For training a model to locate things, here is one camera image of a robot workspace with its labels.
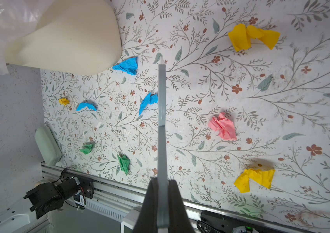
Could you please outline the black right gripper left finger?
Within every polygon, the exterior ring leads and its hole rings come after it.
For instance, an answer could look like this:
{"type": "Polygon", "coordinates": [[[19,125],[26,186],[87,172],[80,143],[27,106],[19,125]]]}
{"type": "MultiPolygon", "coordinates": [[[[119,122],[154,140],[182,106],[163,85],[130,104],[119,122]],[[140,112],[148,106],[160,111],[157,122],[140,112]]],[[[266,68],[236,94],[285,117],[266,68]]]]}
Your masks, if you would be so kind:
{"type": "Polygon", "coordinates": [[[141,207],[133,233],[157,233],[157,212],[159,199],[159,185],[157,178],[152,178],[146,190],[145,199],[141,207]]]}

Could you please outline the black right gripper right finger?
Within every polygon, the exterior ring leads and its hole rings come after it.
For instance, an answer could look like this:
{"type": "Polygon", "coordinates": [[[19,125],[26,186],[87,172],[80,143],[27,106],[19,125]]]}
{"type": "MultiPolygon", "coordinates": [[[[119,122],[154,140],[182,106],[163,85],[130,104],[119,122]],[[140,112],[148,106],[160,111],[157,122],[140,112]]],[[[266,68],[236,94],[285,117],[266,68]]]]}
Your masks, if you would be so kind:
{"type": "Polygon", "coordinates": [[[177,182],[170,180],[168,185],[169,201],[169,232],[170,233],[194,233],[189,217],[187,215],[182,196],[177,182]]]}

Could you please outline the cream trash bin with bag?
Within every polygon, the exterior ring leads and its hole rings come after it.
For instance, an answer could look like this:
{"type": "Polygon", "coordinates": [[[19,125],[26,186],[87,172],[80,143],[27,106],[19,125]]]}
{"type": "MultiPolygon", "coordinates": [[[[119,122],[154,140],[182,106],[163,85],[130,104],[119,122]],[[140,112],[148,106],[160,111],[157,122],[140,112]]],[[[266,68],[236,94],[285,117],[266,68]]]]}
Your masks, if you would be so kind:
{"type": "Polygon", "coordinates": [[[95,75],[122,46],[105,1],[0,1],[0,75],[7,65],[95,75]]]}

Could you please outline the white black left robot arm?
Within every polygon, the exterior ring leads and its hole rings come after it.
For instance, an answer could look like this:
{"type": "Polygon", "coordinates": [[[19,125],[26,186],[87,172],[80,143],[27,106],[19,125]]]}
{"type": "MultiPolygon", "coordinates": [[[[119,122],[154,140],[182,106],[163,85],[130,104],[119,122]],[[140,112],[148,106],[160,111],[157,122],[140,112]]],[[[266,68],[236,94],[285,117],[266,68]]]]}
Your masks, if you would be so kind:
{"type": "Polygon", "coordinates": [[[75,196],[81,187],[77,177],[71,177],[60,184],[56,182],[41,183],[28,191],[23,199],[28,199],[32,206],[31,212],[36,213],[36,218],[40,219],[50,211],[63,207],[65,201],[75,196]]]}

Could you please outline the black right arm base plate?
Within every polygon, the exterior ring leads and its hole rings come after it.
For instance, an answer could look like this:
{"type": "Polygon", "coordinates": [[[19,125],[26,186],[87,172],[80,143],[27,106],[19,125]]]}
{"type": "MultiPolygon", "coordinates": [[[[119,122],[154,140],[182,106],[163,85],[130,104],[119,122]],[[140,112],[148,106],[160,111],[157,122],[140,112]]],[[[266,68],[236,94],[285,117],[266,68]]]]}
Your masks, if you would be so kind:
{"type": "Polygon", "coordinates": [[[197,229],[202,233],[306,233],[294,227],[270,223],[253,217],[237,218],[211,211],[202,211],[197,229]]]}

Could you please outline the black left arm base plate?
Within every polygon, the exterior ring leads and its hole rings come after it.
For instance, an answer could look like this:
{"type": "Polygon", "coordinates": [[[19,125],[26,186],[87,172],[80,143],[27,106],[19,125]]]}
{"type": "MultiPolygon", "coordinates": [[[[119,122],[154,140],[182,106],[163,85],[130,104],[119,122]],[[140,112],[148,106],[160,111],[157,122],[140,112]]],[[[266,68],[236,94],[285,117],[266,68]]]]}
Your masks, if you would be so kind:
{"type": "Polygon", "coordinates": [[[90,178],[75,176],[74,180],[78,186],[80,194],[85,198],[93,199],[94,195],[94,181],[90,178]]]}

